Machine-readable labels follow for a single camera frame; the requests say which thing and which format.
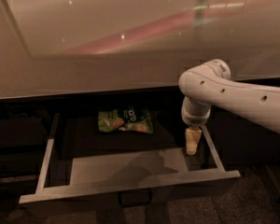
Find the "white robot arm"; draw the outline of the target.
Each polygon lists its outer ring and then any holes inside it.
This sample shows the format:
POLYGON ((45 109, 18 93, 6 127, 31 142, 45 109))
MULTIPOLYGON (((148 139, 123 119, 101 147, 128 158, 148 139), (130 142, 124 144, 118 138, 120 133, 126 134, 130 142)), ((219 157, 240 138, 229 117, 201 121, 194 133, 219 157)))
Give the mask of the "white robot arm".
POLYGON ((213 105, 280 134, 280 87, 231 80, 229 66, 214 59, 185 71, 178 80, 185 95, 182 120, 186 151, 196 153, 200 138, 206 135, 205 123, 213 105))

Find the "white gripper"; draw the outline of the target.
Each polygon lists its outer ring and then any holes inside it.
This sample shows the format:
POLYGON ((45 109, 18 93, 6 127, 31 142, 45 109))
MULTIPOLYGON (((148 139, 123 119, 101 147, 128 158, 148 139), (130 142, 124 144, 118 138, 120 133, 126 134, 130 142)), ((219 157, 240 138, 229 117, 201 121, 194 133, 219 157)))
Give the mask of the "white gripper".
POLYGON ((188 155, 194 155, 196 153, 202 136, 202 130, 199 127, 208 121, 210 112, 210 105, 202 105, 190 98, 183 100, 181 108, 182 120, 188 126, 193 126, 185 130, 186 151, 188 155))

